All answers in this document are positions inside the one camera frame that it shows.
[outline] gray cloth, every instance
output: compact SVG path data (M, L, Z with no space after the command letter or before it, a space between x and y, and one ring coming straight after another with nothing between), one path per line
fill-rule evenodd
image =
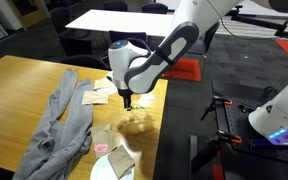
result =
M84 91L91 91L93 86L87 79L75 88L76 81L77 71L67 69L63 73L14 180L67 179L74 160L89 150L93 105L82 105L82 99ZM59 122L69 101L68 116L65 122Z

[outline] black chair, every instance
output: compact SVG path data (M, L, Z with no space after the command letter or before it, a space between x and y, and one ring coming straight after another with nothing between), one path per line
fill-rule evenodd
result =
M108 11L123 11L127 12L127 4L122 1L107 1L103 3L104 9Z
M109 31L112 43L125 40L128 38L134 39L142 39L144 42L146 41L146 33L145 32L119 32L119 31ZM133 45L146 49L145 45L139 43L137 41L129 40Z
M62 60L61 62L63 64L70 64L75 66L111 70L110 66L106 64L104 61L88 54L71 56Z
M71 21L69 8L55 8L50 15L66 56L92 54L91 31L65 28Z
M203 77L204 69L205 69L205 62L207 59L205 54L208 52L211 46L213 37L219 27L220 27L220 23L219 22L215 23L209 30L206 31L204 38L196 40L196 42L192 45L192 47L187 51L188 54L201 55L200 62L202 61L202 59L204 59L201 77Z
M143 13L167 14L168 7L162 3L149 3L142 6Z

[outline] blue light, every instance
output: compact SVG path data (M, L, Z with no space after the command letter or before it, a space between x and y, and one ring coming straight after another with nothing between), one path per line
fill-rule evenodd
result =
M286 129L282 129L282 130L280 130L280 131L278 131L278 132L270 135L268 138L273 139L273 138L275 138L276 136L279 136L279 135L285 133L286 131L287 131Z

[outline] cable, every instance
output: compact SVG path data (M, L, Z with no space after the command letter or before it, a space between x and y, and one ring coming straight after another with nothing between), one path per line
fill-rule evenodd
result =
M212 8L214 9L214 11L216 12L216 14L220 17L221 19L221 24L223 25L224 29L230 33L233 37L235 38L238 38L238 39L242 39L242 40L275 40L275 39L280 39L280 38L288 38L288 36L281 36L281 37L271 37L271 38L245 38L245 37L240 37L240 36L237 36L235 34L233 34L224 24L223 22L223 18L222 16L220 15L220 13L216 10L216 8L213 6L213 4L207 0L207 2L212 6Z

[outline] doorway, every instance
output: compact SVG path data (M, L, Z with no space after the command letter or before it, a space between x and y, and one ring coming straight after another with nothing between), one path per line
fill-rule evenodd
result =
M29 28L46 19L46 14L40 1L41 0L8 0L11 8L25 28Z

